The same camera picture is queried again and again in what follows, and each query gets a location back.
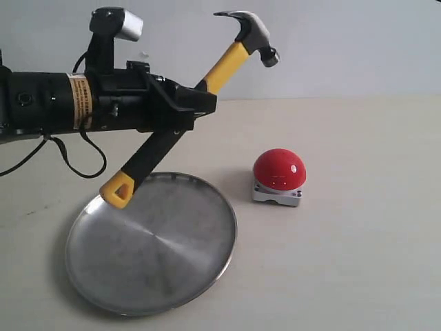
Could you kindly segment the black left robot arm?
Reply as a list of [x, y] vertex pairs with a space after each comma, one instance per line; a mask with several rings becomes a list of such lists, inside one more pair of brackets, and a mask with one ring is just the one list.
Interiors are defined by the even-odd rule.
[[127, 61], [108, 74], [13, 72], [1, 67], [1, 142], [49, 134], [193, 130], [215, 112], [217, 97]]

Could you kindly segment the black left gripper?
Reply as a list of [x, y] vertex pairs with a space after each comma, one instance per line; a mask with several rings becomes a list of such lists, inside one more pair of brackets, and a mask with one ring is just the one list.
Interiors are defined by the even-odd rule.
[[147, 62], [127, 61], [125, 68], [108, 73], [90, 68], [85, 75], [92, 94], [92, 114], [85, 120], [87, 132], [185, 132], [194, 129], [196, 118], [216, 111], [215, 94], [157, 80]]

